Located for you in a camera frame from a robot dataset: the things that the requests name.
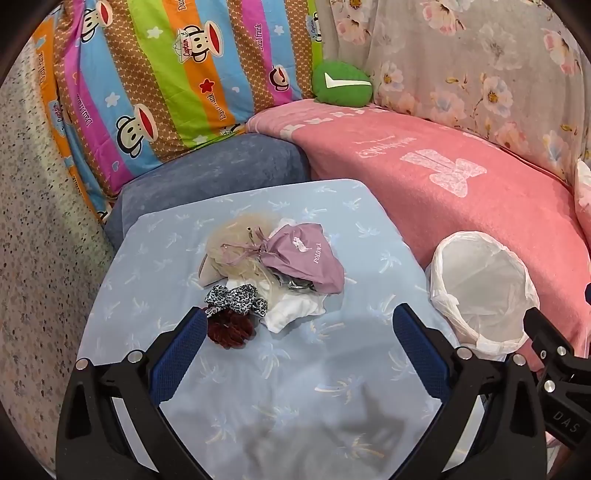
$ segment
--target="pink stripe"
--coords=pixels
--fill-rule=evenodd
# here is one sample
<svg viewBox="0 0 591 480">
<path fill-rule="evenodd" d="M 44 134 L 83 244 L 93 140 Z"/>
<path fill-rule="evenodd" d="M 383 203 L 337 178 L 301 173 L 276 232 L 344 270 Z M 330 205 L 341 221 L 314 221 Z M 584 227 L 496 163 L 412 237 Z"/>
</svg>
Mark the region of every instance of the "pink stripe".
<svg viewBox="0 0 591 480">
<path fill-rule="evenodd" d="M 121 152 L 113 142 L 105 124 L 90 97 L 90 92 L 80 71 L 80 49 L 76 46 L 82 30 L 83 0 L 74 0 L 74 20 L 64 55 L 66 84 L 78 124 L 95 160 L 105 175 L 111 189 L 119 189 L 134 177 L 121 158 Z M 113 163 L 118 161 L 117 171 Z"/>
<path fill-rule="evenodd" d="M 265 67 L 265 80 L 267 87 L 271 92 L 275 105 L 283 105 L 292 101 L 292 88 L 285 92 L 278 92 L 269 80 L 269 74 L 273 69 L 273 60 L 271 59 L 271 36 L 267 27 L 265 10 L 261 0 L 242 0 L 242 23 L 255 41 L 262 42 L 261 57 Z"/>
</svg>

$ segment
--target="blue cushion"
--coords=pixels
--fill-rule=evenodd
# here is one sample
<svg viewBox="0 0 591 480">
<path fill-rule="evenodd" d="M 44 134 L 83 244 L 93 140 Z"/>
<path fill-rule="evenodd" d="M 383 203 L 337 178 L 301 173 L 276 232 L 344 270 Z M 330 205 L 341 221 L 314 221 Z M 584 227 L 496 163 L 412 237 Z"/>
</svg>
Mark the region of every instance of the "blue cushion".
<svg viewBox="0 0 591 480">
<path fill-rule="evenodd" d="M 295 145 L 265 135 L 237 135 L 129 182 L 121 190 L 105 232 L 118 249 L 127 230 L 146 213 L 309 180 L 308 159 Z"/>
</svg>

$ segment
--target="orange stripe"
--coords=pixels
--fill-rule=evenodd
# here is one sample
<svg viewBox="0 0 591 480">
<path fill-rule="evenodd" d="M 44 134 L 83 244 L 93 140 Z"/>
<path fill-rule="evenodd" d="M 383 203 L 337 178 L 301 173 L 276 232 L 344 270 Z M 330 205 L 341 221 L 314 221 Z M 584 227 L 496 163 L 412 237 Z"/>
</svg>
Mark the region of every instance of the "orange stripe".
<svg viewBox="0 0 591 480">
<path fill-rule="evenodd" d="M 37 49 L 37 66 L 40 71 L 39 85 L 41 86 L 41 97 L 43 98 L 43 108 L 49 121 L 51 133 L 56 141 L 57 148 L 62 157 L 71 155 L 70 146 L 66 137 L 62 137 L 54 128 L 51 121 L 51 112 L 49 111 L 49 102 L 57 100 L 57 85 L 53 75 L 53 17 L 46 18 L 33 33 L 35 45 L 45 37 L 45 42 Z"/>
<path fill-rule="evenodd" d="M 35 42 L 35 48 L 37 51 L 37 64 L 40 71 L 39 86 L 41 88 L 41 100 L 43 101 L 43 108 L 47 117 L 49 128 L 53 139 L 57 144 L 57 149 L 62 158 L 72 156 L 70 145 L 65 135 L 62 137 L 53 125 L 51 112 L 49 110 L 49 102 L 52 100 L 57 101 L 57 82 L 55 75 L 53 74 L 53 36 L 54 36 L 54 18 L 53 16 L 46 17 L 45 20 L 39 24 L 37 29 L 33 32 L 33 40 Z M 37 43 L 42 38 L 45 38 L 43 45 L 37 47 Z M 71 165 L 68 168 L 70 176 L 74 180 L 74 184 L 78 189 L 78 192 L 82 196 L 84 203 L 88 206 L 90 211 L 94 214 L 97 220 L 100 220 L 100 216 L 96 213 L 94 205 L 88 196 L 88 192 L 84 187 L 84 183 L 80 178 L 78 169 L 75 165 Z"/>
<path fill-rule="evenodd" d="M 197 7 L 193 0 L 185 2 L 185 9 L 178 10 L 178 0 L 163 0 L 162 5 L 168 15 L 168 21 L 173 31 L 176 33 L 177 30 L 183 29 L 188 25 L 196 25 L 199 28 L 203 28 L 203 25 L 199 19 L 199 13 L 197 13 Z M 197 94 L 197 97 L 203 104 L 203 109 L 207 115 L 207 120 L 214 133 L 218 133 L 215 130 L 234 125 L 236 123 L 234 116 L 230 113 L 226 98 L 223 94 L 222 82 L 217 75 L 217 70 L 213 63 L 212 55 L 209 53 L 207 58 L 200 63 L 196 63 L 193 59 L 188 59 L 183 63 L 187 79 L 193 91 Z M 223 110 L 223 114 L 216 109 L 212 100 L 208 98 L 209 92 L 202 93 L 202 89 L 199 85 L 209 79 L 213 82 L 212 93 L 215 97 L 217 106 Z"/>
</svg>

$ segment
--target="green pillow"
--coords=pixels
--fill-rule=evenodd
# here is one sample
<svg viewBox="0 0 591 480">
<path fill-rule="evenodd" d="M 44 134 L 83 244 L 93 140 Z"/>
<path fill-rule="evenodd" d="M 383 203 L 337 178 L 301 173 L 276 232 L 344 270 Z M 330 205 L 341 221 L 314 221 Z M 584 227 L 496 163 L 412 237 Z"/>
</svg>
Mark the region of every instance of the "green pillow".
<svg viewBox="0 0 591 480">
<path fill-rule="evenodd" d="M 369 77 L 342 61 L 323 61 L 312 75 L 316 99 L 330 105 L 363 107 L 374 92 Z"/>
</svg>

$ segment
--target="green stripe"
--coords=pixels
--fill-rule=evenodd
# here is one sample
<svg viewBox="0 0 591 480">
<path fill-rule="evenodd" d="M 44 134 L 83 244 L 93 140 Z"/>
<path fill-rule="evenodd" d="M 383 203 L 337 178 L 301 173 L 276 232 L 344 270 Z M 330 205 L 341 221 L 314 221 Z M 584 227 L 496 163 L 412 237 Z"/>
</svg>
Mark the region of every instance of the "green stripe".
<svg viewBox="0 0 591 480">
<path fill-rule="evenodd" d="M 308 0 L 308 13 L 312 16 L 316 13 L 316 0 Z M 312 69 L 315 69 L 322 60 L 324 60 L 322 43 L 312 40 Z"/>
<path fill-rule="evenodd" d="M 127 4 L 139 46 L 148 57 L 158 87 L 184 145 L 189 148 L 195 147 L 197 144 L 193 138 L 199 135 L 211 140 L 213 132 L 209 128 L 201 100 L 191 89 L 183 64 L 178 62 L 173 50 L 177 35 L 170 27 L 162 3 L 127 0 Z M 152 30 L 156 25 L 164 31 L 158 38 L 148 38 L 148 30 Z"/>
</svg>

